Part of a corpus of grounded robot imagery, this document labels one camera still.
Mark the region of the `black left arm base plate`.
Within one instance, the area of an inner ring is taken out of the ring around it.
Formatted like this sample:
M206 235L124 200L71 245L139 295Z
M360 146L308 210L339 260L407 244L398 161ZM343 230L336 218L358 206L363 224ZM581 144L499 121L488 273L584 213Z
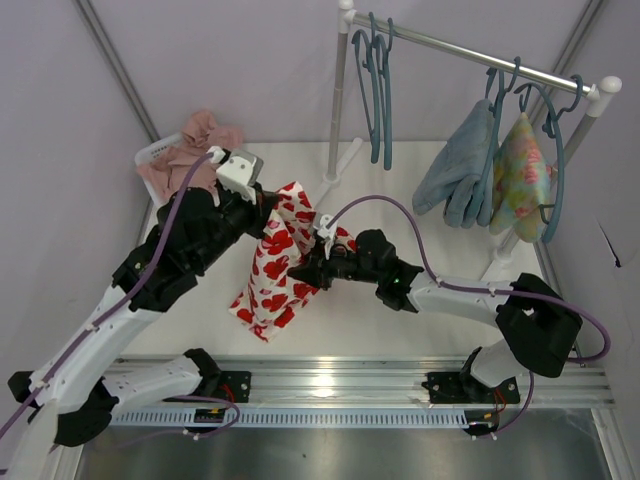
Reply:
M250 371L222 371L205 379L197 393L208 398L215 397L244 404L249 402L251 381Z

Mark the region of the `pastel floral garment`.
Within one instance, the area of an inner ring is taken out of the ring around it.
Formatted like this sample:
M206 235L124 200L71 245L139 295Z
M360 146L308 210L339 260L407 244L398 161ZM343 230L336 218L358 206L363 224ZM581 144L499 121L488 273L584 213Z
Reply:
M522 113L493 157L492 216L489 231L513 229L527 243L542 238L541 208L551 203L551 166L539 148L527 114Z

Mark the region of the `light blue fleece garment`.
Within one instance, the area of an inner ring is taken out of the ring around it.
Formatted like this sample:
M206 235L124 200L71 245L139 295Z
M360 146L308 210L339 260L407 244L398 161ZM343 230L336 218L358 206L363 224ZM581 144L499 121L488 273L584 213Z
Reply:
M490 103L488 99L478 101L434 159L412 197L416 215L444 203L446 225L465 229L478 225L480 180L492 124Z

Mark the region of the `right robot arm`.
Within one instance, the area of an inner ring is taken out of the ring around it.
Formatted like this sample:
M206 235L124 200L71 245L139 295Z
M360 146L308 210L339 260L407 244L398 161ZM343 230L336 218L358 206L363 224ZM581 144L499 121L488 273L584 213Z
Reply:
M365 230L354 249L317 241L288 276L327 290L336 279L370 283L376 297L394 311L446 313L497 328L502 338L478 347L466 359L458 382L464 394L482 402L504 381L523 373L557 378L582 327L578 314L539 277L513 282L457 282L452 288L424 268L402 260L382 231Z

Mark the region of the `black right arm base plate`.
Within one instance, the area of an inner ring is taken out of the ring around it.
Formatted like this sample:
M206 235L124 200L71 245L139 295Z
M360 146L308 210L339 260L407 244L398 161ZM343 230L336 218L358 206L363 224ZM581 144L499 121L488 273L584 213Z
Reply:
M493 404L495 400L515 405L521 401L514 377L496 387L487 387L457 371L428 372L421 387L429 393L433 404Z

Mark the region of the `teal hanger with floral garment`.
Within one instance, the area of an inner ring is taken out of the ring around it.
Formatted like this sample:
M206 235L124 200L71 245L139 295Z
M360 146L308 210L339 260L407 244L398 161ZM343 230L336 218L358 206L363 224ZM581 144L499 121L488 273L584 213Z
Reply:
M525 108L522 101L521 114L504 142L508 167L506 205L517 236L532 243L544 230L539 207L550 198L550 173Z

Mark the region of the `white plastic laundry basket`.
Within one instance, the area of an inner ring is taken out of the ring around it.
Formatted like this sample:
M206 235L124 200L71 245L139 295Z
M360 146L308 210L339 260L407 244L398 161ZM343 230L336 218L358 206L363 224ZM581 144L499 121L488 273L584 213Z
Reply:
M167 149L169 149L170 147L177 147L181 144L181 142L182 142L182 135L180 132L174 133L168 137L160 139L141 149L134 156L134 164L136 167L149 164L153 162L156 158L161 156ZM162 206L164 204L164 201L161 198L161 196L155 191L150 181L145 178L142 178L142 181L147 192L149 193L149 196L151 198L151 201L153 202L153 205L155 207Z

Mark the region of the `teal hanger with blue garment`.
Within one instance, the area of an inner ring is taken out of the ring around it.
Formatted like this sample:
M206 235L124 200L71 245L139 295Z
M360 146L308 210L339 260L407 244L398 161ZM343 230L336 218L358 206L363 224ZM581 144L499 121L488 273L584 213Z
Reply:
M485 97L488 97L495 80L498 81L498 88L495 99L489 105L490 119L492 120L487 148L486 161L480 180L482 187L482 202L476 217L476 222L481 227L487 227L492 215L492 191L493 191L493 158L498 148L498 135L503 111L505 92L505 74L496 68L487 71L488 80L485 88Z

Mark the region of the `grey corner frame post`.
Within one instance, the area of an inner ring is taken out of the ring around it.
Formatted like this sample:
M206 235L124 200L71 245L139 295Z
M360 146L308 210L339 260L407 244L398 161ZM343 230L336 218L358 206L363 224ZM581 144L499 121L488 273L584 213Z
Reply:
M114 77L138 124L151 142L160 139L156 126L95 6L89 0L73 0L81 21Z

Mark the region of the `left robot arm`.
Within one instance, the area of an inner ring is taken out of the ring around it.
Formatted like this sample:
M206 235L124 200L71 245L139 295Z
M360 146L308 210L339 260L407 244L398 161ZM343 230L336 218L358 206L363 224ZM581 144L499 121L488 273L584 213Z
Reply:
M255 188L255 200L219 189L177 192L157 211L157 223L112 275L112 283L77 336L48 365L14 373L8 386L22 408L55 400L53 441L76 447L97 437L114 417L182 396L211 397L221 371L202 348L129 380L106 374L126 346L176 301L243 235L264 236L279 202Z

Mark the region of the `pink crumpled garment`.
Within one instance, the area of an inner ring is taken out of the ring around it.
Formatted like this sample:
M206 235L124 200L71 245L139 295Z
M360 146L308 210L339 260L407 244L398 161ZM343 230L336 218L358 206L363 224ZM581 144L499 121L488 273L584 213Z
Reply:
M193 113L181 130L182 142L170 147L153 162L136 167L137 173L150 181L164 204L181 186L191 166L210 147L233 150L242 146L244 132L235 125L222 125L210 110Z

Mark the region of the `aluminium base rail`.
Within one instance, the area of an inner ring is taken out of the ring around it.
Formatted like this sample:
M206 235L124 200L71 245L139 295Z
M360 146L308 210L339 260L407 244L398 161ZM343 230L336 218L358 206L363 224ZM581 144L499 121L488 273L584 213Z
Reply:
M223 356L223 370L249 371L249 404L264 407L425 407L429 393L421 386L430 372L457 371L453 357ZM555 379L516 378L525 396L534 387L533 408L604 408L615 406L605 372L568 365Z

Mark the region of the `red poppy print skirt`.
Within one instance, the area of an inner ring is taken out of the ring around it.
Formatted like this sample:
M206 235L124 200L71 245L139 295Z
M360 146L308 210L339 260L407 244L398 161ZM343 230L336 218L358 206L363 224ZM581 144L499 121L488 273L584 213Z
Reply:
M255 248L248 283L229 307L250 334L268 342L283 330L318 290L288 276L315 244L316 217L298 182L278 190L279 201Z

